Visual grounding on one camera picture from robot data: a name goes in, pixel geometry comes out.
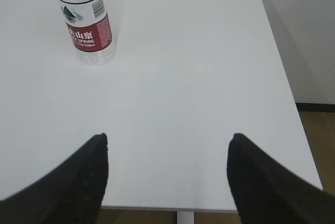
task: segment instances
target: bottle label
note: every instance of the bottle label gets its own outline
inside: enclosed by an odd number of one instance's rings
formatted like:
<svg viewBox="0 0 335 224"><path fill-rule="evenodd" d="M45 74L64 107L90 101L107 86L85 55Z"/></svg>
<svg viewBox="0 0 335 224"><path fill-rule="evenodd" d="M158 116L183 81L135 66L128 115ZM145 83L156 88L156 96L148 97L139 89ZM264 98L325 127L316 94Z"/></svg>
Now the bottle label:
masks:
<svg viewBox="0 0 335 224"><path fill-rule="evenodd" d="M103 50L112 41L103 0L68 3L58 0L74 46L85 52Z"/></svg>

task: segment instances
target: mountain logo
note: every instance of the mountain logo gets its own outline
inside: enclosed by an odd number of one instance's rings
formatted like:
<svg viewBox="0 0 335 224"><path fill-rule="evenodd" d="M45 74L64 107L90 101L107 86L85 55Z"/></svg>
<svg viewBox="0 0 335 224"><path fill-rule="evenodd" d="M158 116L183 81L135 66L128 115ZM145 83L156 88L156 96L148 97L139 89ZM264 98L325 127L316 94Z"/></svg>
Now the mountain logo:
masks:
<svg viewBox="0 0 335 224"><path fill-rule="evenodd" d="M78 14L76 11L70 11L66 6L62 9L65 18L72 24L76 23L77 21L82 21L84 18Z"/></svg>

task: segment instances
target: table surface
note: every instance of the table surface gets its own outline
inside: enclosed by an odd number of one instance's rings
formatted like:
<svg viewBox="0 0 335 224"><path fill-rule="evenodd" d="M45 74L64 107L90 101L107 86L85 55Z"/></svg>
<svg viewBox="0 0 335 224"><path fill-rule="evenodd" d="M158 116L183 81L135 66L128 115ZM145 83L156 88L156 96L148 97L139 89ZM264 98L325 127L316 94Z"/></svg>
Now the table surface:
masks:
<svg viewBox="0 0 335 224"><path fill-rule="evenodd" d="M117 53L99 67L56 0L0 1L0 198L101 132L105 206L235 210L235 132L321 187L261 0L105 0Z"/></svg>

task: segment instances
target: baseboard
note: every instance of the baseboard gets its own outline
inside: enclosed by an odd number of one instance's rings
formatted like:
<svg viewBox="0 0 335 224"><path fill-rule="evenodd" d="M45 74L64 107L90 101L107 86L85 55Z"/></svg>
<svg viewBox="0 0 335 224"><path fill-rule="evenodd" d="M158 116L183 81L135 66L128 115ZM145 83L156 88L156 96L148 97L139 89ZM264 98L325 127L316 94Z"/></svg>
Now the baseboard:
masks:
<svg viewBox="0 0 335 224"><path fill-rule="evenodd" d="M298 111L311 111L318 113L335 113L335 105L296 103Z"/></svg>

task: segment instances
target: plastic water bottle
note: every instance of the plastic water bottle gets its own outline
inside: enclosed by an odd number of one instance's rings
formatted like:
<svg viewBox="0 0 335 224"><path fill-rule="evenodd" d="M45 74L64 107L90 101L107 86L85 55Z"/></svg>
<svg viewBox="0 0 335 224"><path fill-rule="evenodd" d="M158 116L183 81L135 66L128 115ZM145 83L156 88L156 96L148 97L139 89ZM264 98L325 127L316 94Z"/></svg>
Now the plastic water bottle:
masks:
<svg viewBox="0 0 335 224"><path fill-rule="evenodd" d="M90 65L108 62L115 54L104 0L58 0L81 60Z"/></svg>

